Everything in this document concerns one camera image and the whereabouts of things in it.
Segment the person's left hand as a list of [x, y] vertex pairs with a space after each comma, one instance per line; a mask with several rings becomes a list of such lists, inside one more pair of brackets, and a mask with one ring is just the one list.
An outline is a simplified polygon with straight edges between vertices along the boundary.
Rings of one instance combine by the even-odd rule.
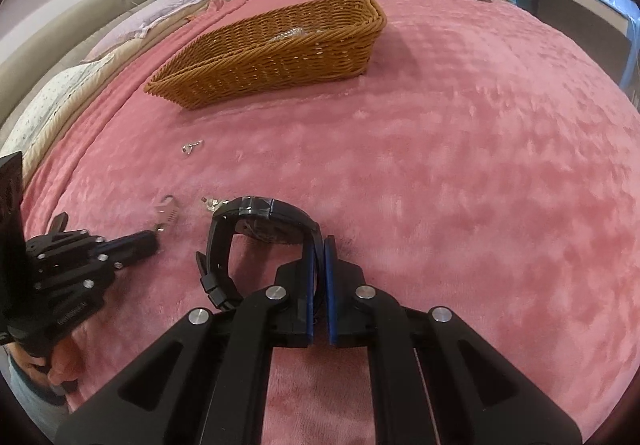
[[17, 343], [8, 344], [6, 350], [16, 367], [40, 387], [78, 380], [86, 370], [84, 354], [73, 332], [55, 344], [49, 357], [29, 355]]

